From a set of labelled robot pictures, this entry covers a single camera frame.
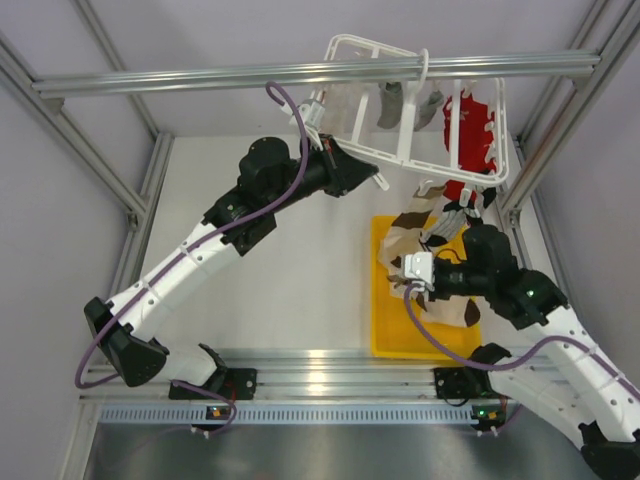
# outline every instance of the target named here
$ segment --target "yellow bin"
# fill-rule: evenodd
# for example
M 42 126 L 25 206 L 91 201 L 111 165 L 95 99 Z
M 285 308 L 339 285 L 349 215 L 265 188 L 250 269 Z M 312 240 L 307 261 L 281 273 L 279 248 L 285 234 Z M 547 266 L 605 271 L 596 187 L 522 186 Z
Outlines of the yellow bin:
M 440 353 L 422 336 L 409 319 L 401 298 L 392 297 L 389 293 L 387 269 L 378 263 L 380 242 L 386 236 L 393 216 L 373 217 L 371 222 L 371 351 L 376 357 L 384 358 L 419 358 L 445 365 L 455 364 L 446 355 Z M 430 218 L 427 228 L 434 222 Z M 466 258 L 462 233 L 442 248 L 451 248 Z M 442 258 L 455 261 L 451 252 L 443 252 Z M 420 315 L 420 307 L 412 301 L 413 311 Z M 440 343 L 458 355 L 469 357 L 482 344 L 482 336 L 478 324 L 473 327 L 452 327 L 439 323 L 425 322 L 425 327 Z

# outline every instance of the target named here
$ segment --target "white plastic frame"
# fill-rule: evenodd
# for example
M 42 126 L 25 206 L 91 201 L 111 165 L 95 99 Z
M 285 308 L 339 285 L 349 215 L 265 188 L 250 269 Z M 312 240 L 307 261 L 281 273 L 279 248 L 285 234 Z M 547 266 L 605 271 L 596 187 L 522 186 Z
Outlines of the white plastic frame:
M 385 45 L 383 43 L 367 40 L 365 38 L 356 37 L 355 35 L 336 35 L 329 42 L 329 47 L 325 55 L 325 60 L 333 60 L 340 44 L 348 44 L 361 49 L 369 50 L 371 58 L 378 58 L 381 53 L 392 56 L 416 56 L 415 52 L 402 50 L 400 48 Z M 490 105 L 490 111 L 495 112 L 495 121 L 492 122 L 492 130 L 494 142 L 487 154 L 488 158 L 494 158 L 496 163 L 496 172 L 488 175 L 461 170 L 458 163 L 458 142 L 455 139 L 460 136 L 460 88 L 456 88 L 457 98 L 454 98 L 451 112 L 451 139 L 450 144 L 450 161 L 449 165 L 439 165 L 424 160 L 416 160 L 411 158 L 411 143 L 413 140 L 413 123 L 416 111 L 416 95 L 422 89 L 429 68 L 429 54 L 426 49 L 421 52 L 424 57 L 424 68 L 419 81 L 408 82 L 408 91 L 404 98 L 402 107 L 402 117 L 400 120 L 400 129 L 398 136 L 398 144 L 396 153 L 389 153 L 382 150 L 369 147 L 361 143 L 361 133 L 366 118 L 367 107 L 369 104 L 369 91 L 365 89 L 360 98 L 358 112 L 353 124 L 350 138 L 336 135 L 336 141 L 340 147 L 357 158 L 372 163 L 391 163 L 395 166 L 411 170 L 418 173 L 435 175 L 444 177 L 447 180 L 458 180 L 464 183 L 483 186 L 495 187 L 503 183 L 509 175 L 509 162 L 507 158 L 507 116 L 505 111 L 505 82 L 502 78 L 493 79 L 495 82 L 495 105 Z M 454 80 L 459 86 L 460 80 Z M 318 99 L 319 92 L 312 95 Z

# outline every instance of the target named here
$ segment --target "metal frame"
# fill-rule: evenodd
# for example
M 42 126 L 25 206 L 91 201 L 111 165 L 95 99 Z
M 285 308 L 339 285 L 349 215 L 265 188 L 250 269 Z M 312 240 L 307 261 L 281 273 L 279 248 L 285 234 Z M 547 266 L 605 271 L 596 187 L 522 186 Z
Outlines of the metal frame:
M 160 133 L 148 108 L 138 96 L 141 93 L 225 88 L 253 88 L 266 80 L 284 85 L 417 80 L 422 57 L 367 59 L 361 61 L 312 63 L 295 65 L 220 67 L 209 70 L 178 72 L 126 72 L 124 63 L 89 0 L 72 0 L 82 21 L 115 73 L 38 77 L 20 59 L 9 43 L 0 36 L 0 82 L 2 82 L 43 127 L 73 156 L 89 167 L 113 197 L 123 206 L 130 220 L 122 257 L 119 261 L 112 293 L 128 286 L 140 273 L 142 260 L 162 182 L 173 144 L 170 134 Z M 511 189 L 499 202 L 503 227 L 509 230 L 518 247 L 521 261 L 527 265 L 528 255 L 518 225 L 518 212 L 533 193 L 549 163 L 586 116 L 611 77 L 620 68 L 640 35 L 640 2 L 629 2 L 623 16 L 611 29 L 601 54 L 573 50 L 584 44 L 601 19 L 603 0 L 594 0 L 583 25 L 571 43 L 571 50 L 552 53 L 526 53 L 463 58 L 432 58 L 427 78 L 482 78 L 496 76 L 583 77 L 579 89 L 570 94 L 560 107 L 543 136 L 524 163 Z M 532 112 L 520 139 L 528 140 L 531 131 L 548 110 L 556 96 L 560 79 L 551 80 L 540 97 L 540 107 Z M 128 186 L 109 165 L 99 150 L 64 109 L 64 98 L 71 96 L 125 94 L 131 95 L 132 106 L 149 134 L 156 138 L 144 185 L 140 193 Z M 539 200 L 534 206 L 540 210 Z M 554 268 L 558 268 L 556 258 Z M 563 276 L 556 272 L 562 282 Z M 229 364 L 253 366 L 260 370 L 259 396 L 253 405 L 345 405 L 439 404 L 434 398 L 433 377 L 429 366 L 419 362 L 372 359 L 364 351 L 244 351 L 223 352 Z M 553 369 L 538 358 L 537 369 Z M 96 366 L 89 376 L 103 375 L 111 367 Z M 95 435 L 101 406 L 128 403 L 162 404 L 166 385 L 153 382 L 129 389 L 113 382 L 90 390 L 80 397 L 76 425 L 58 478 L 81 478 L 86 468 L 89 449 Z

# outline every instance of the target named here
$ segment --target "gray cloth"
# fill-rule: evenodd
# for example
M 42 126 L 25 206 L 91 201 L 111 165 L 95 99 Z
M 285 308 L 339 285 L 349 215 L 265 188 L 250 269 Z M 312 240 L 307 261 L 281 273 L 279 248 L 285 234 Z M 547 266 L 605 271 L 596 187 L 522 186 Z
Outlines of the gray cloth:
M 424 127 L 431 123 L 433 117 L 435 116 L 438 108 L 444 103 L 444 95 L 440 90 L 434 90 L 429 95 L 422 105 L 420 105 L 420 109 L 418 110 L 418 120 L 416 121 L 415 127 L 413 127 L 413 131 L 417 132 L 418 130 L 422 130 Z
M 378 126 L 389 130 L 400 123 L 402 117 L 402 84 L 400 82 L 387 82 L 380 84 L 380 102 L 382 110 L 378 119 Z

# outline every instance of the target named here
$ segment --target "table surface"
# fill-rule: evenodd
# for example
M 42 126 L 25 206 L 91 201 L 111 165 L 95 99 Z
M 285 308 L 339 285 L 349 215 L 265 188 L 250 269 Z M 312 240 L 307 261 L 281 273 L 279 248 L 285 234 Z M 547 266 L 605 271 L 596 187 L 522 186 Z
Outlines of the table surface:
M 379 141 L 385 143 L 385 135 Z M 298 138 L 281 136 L 296 156 Z M 415 148 L 445 160 L 442 134 L 416 135 Z M 238 162 L 252 136 L 176 139 L 151 230 L 143 273 L 168 255 L 202 214 L 236 183 Z M 510 143 L 511 179 L 519 169 Z M 420 176 L 382 166 L 391 185 L 373 181 L 346 197 L 314 194 L 277 215 L 278 228 L 241 261 L 209 279 L 158 334 L 163 343 L 203 342 L 214 348 L 368 349 L 370 338 L 370 222 L 397 215 Z M 491 208 L 485 221 L 495 223 Z M 521 217 L 535 268 L 552 275 L 531 205 Z M 513 327 L 479 302 L 485 341 L 528 345 Z

